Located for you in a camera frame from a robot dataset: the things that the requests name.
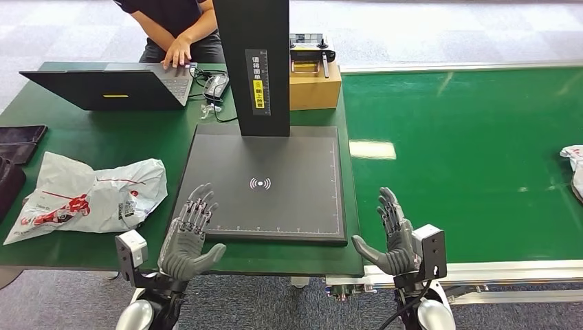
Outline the person's left hand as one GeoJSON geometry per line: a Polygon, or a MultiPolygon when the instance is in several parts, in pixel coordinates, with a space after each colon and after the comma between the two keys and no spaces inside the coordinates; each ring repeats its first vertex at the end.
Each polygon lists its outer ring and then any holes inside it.
{"type": "Polygon", "coordinates": [[[170,44],[164,60],[162,61],[163,68],[178,68],[179,66],[182,67],[188,64],[192,59],[190,45],[191,42],[187,38],[183,38],[182,36],[176,38],[170,44]]]}

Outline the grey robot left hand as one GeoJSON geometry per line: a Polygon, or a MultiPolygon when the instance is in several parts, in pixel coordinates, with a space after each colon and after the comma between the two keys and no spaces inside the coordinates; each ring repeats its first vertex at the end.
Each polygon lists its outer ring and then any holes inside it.
{"type": "Polygon", "coordinates": [[[218,208],[210,182],[196,187],[171,221],[158,258],[164,274],[178,280],[190,281],[218,263],[227,250],[217,243],[203,253],[207,227],[218,208]]]}

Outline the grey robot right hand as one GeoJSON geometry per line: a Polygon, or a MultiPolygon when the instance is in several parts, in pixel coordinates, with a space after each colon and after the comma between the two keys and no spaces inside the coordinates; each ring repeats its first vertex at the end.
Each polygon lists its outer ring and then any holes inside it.
{"type": "Polygon", "coordinates": [[[385,274],[399,276],[417,270],[412,243],[413,227],[405,218],[395,193],[387,187],[381,187],[378,200],[380,205],[377,213],[385,230],[386,251],[376,250],[359,235],[351,237],[354,248],[361,257],[385,274]]]}

